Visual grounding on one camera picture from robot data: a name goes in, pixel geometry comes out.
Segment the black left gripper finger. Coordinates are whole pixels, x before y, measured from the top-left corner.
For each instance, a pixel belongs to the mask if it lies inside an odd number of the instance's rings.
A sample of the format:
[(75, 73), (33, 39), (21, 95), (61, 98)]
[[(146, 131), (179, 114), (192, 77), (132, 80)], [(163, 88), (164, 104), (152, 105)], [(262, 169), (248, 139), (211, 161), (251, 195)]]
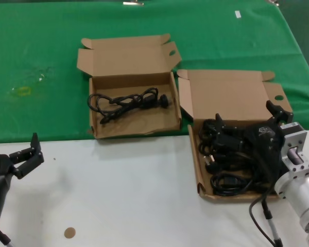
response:
[(10, 154), (9, 159), (13, 163), (10, 171), (19, 180), (40, 166), (44, 157), (37, 133), (32, 135), (30, 148)]

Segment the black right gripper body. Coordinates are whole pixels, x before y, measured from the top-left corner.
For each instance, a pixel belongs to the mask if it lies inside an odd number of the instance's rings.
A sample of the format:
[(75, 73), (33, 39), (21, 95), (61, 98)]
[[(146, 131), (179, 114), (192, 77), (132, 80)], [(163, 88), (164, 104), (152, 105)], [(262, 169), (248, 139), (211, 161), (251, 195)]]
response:
[(245, 128), (244, 138), (250, 144), (259, 167), (267, 175), (270, 184), (274, 185), (282, 166), (279, 121), (271, 117), (267, 121), (251, 124)]

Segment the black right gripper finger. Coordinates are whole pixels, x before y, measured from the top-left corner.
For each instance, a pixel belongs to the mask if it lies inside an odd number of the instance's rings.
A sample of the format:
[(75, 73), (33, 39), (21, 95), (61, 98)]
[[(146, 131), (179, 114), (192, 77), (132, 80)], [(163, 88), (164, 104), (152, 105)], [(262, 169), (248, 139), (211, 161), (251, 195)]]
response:
[(215, 114), (216, 143), (226, 146), (234, 151), (244, 152), (247, 150), (245, 144), (245, 127), (226, 125), (221, 116)]
[(281, 126), (293, 121), (293, 113), (284, 110), (280, 105), (273, 104), (270, 100), (266, 102), (266, 108), (272, 115), (267, 122), (273, 125)]

